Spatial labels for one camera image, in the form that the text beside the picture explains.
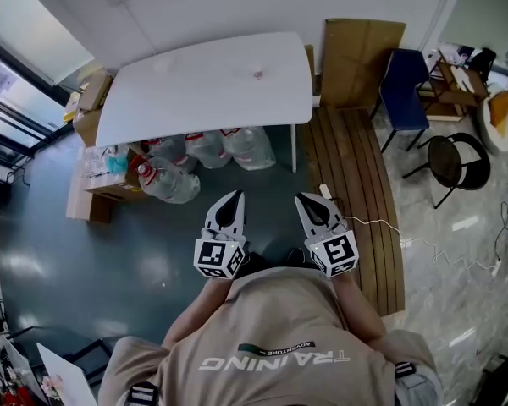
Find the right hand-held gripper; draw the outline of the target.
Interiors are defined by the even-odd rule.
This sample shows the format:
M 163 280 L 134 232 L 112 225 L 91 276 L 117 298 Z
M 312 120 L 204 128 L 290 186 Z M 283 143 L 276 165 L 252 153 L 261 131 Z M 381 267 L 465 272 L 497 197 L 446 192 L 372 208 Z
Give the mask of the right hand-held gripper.
M 357 267 L 359 251 L 355 234 L 345 222 L 337 205 L 321 195 L 298 193 L 295 206 L 308 239 L 306 249 L 327 278 Z M 326 230 L 316 235 L 317 230 Z

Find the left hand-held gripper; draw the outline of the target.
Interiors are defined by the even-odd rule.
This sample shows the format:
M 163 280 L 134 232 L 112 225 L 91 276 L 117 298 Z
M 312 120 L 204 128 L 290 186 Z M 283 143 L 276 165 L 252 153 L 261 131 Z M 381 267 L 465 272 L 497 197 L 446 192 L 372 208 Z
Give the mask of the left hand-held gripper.
M 195 243 L 194 267 L 207 278 L 233 280 L 246 257 L 242 235 L 217 232 L 233 226 L 242 232 L 246 225 L 246 198 L 242 190 L 221 197 L 207 212 L 206 227 Z

